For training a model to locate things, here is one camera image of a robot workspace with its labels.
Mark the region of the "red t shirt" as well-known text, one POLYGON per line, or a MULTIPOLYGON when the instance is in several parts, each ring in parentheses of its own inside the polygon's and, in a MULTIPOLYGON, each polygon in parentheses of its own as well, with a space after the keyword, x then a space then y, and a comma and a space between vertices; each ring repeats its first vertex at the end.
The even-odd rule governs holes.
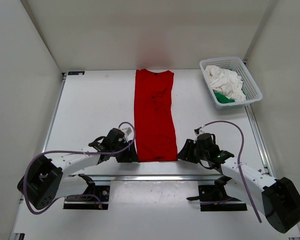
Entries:
POLYGON ((135 72, 134 128, 140 162, 177 160, 176 131, 172 117, 174 73, 135 72))

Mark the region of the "white t shirt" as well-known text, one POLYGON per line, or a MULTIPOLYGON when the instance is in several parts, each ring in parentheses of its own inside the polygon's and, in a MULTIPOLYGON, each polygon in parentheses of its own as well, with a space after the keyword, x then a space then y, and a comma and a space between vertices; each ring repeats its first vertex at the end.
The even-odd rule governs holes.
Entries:
POLYGON ((242 77, 235 71, 220 68, 215 65, 207 65, 204 72, 208 76, 207 82, 213 92, 223 94, 229 99, 234 99, 235 102, 242 102, 247 99, 242 90, 242 77))

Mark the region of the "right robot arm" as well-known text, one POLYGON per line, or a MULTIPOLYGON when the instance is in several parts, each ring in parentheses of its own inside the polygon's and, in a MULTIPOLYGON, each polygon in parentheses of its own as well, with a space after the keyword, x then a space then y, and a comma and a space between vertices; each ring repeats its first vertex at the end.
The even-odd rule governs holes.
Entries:
POLYGON ((199 200, 203 211, 225 211, 222 203, 241 201, 242 205, 233 210, 243 211, 247 205, 255 206, 280 233, 288 232, 300 222, 300 194, 293 182, 238 162, 234 154, 219 148, 214 134, 202 133, 196 140, 187 139, 177 159, 194 164, 206 161, 206 169, 220 173, 213 184, 198 187, 198 196, 187 198, 199 200))

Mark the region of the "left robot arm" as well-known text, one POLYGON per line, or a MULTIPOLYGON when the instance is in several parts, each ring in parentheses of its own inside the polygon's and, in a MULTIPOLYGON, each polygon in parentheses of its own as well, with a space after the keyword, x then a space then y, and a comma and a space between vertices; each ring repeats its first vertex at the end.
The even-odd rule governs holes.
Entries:
POLYGON ((26 197, 29 210, 39 215, 60 198, 95 202, 101 209, 102 191, 96 189, 94 180, 83 170, 98 166, 110 158, 115 158, 119 163, 139 162, 135 140, 129 139, 134 131, 133 126, 119 126, 81 150, 47 151, 35 157, 17 184, 18 191, 26 197))

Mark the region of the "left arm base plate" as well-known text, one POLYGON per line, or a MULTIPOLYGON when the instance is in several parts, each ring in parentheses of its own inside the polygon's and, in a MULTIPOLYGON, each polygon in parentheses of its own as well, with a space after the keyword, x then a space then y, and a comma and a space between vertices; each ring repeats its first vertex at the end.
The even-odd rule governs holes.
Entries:
POLYGON ((66 210, 107 210, 110 197, 110 182, 95 182, 84 173, 62 179, 57 198, 64 198, 66 210))

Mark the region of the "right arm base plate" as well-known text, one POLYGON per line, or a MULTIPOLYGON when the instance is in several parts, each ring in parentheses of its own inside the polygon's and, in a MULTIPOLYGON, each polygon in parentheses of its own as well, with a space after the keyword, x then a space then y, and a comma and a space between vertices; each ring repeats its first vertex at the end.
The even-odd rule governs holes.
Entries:
POLYGON ((198 194, 187 197, 186 200, 198 201, 201 212, 244 212, 248 210, 244 202, 228 196, 217 180, 201 180, 197 183, 198 194))

